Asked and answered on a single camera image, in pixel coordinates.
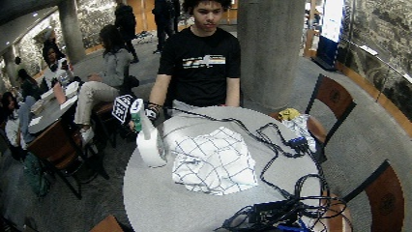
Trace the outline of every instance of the yellow object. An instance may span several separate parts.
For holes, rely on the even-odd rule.
[[[292,120],[300,115],[298,111],[293,108],[288,108],[280,112],[280,119],[281,120]]]

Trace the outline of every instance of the white device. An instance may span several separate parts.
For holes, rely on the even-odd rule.
[[[158,135],[150,120],[145,116],[142,99],[134,100],[130,105],[130,115],[140,115],[141,132],[136,138],[137,151],[142,161],[150,167],[166,165],[166,153],[164,141]]]

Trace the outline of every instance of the graphic t-shirt print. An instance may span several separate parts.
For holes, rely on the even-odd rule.
[[[205,55],[204,57],[182,59],[182,69],[210,68],[213,65],[224,65],[226,59],[222,55]]]

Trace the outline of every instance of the white table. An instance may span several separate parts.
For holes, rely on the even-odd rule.
[[[193,112],[220,119],[236,118],[244,122],[254,134],[256,129],[272,122],[278,125],[285,140],[296,137],[293,132],[273,118],[249,109],[213,106],[198,108]],[[124,177],[124,203],[134,231],[212,231],[241,207],[284,200],[280,193],[258,178],[262,167],[274,153],[265,145],[246,136],[234,123],[212,122],[186,114],[174,116],[162,124],[166,147],[177,136],[206,134],[221,126],[242,135],[248,151],[256,160],[254,171],[258,186],[222,196],[193,192],[172,181],[173,157],[169,153],[168,164],[164,167],[150,168],[134,150]],[[281,145],[276,135],[273,135],[273,140],[277,140],[276,143]],[[297,159],[280,156],[266,171],[265,179],[292,193],[297,179],[309,173],[318,173],[318,171],[308,156]],[[320,195],[318,186],[318,179],[309,179],[302,187],[302,194]]]

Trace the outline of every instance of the folded fabric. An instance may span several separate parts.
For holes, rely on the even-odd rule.
[[[176,154],[172,179],[186,189],[225,195],[257,186],[254,160],[244,139],[226,128],[180,137],[170,150]]]

